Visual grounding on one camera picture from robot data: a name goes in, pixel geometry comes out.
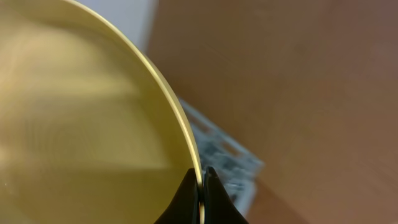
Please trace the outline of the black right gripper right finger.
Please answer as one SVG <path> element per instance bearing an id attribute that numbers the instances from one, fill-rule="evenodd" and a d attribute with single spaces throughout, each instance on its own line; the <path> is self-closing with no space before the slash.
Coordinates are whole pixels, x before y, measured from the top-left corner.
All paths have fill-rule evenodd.
<path id="1" fill-rule="evenodd" d="M 236 209 L 214 168 L 207 167 L 203 188 L 204 224 L 248 224 Z"/>

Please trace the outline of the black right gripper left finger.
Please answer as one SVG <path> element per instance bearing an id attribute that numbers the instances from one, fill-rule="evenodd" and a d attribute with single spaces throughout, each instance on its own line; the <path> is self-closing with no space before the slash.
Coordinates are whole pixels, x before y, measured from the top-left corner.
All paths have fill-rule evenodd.
<path id="1" fill-rule="evenodd" d="M 200 202 L 194 168 L 185 174 L 172 201 L 155 224 L 197 224 L 200 221 Z"/>

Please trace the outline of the yellow plate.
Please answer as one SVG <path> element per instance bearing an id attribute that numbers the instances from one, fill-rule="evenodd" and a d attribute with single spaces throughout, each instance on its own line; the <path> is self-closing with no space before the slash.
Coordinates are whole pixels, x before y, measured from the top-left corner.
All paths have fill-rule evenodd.
<path id="1" fill-rule="evenodd" d="M 1 222 L 154 223 L 190 125 L 155 65 L 77 1 L 1 2 Z"/>

